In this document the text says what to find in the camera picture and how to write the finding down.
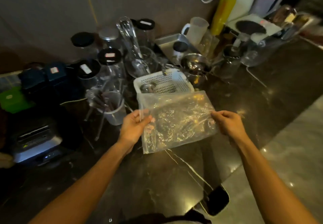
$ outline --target white cutting board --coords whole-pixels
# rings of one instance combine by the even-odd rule
[[[227,22],[245,16],[249,13],[254,0],[237,0],[235,6],[233,7]]]

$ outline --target dark gray wall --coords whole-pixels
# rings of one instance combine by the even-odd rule
[[[193,16],[212,18],[218,0],[0,0],[0,46],[13,49],[24,61],[67,62],[78,58],[70,37],[95,32],[120,16],[152,18],[157,35],[179,32]]]

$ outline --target person's left hand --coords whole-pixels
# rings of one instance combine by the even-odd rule
[[[134,144],[137,143],[139,137],[142,135],[143,129],[150,123],[151,119],[152,116],[150,115],[140,121],[139,110],[135,110],[125,116],[120,131],[119,142],[129,147],[127,153],[131,152]]]

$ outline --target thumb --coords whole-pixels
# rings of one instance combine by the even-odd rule
[[[225,117],[220,112],[212,111],[211,116],[216,122],[223,122],[225,120]]]
[[[152,120],[152,116],[149,115],[148,117],[145,117],[140,123],[139,125],[144,128],[147,124],[149,124]]]

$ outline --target hand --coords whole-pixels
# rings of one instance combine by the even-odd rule
[[[244,130],[241,117],[237,113],[229,111],[212,111],[211,115],[217,122],[221,133],[228,135],[236,143],[238,141],[245,141],[249,139]]]
[[[137,143],[139,137],[143,133],[143,129],[150,123],[152,116],[145,117],[140,121],[139,110],[135,110],[132,113],[125,116],[121,127],[119,142],[129,147],[127,153],[130,153],[134,144]]]

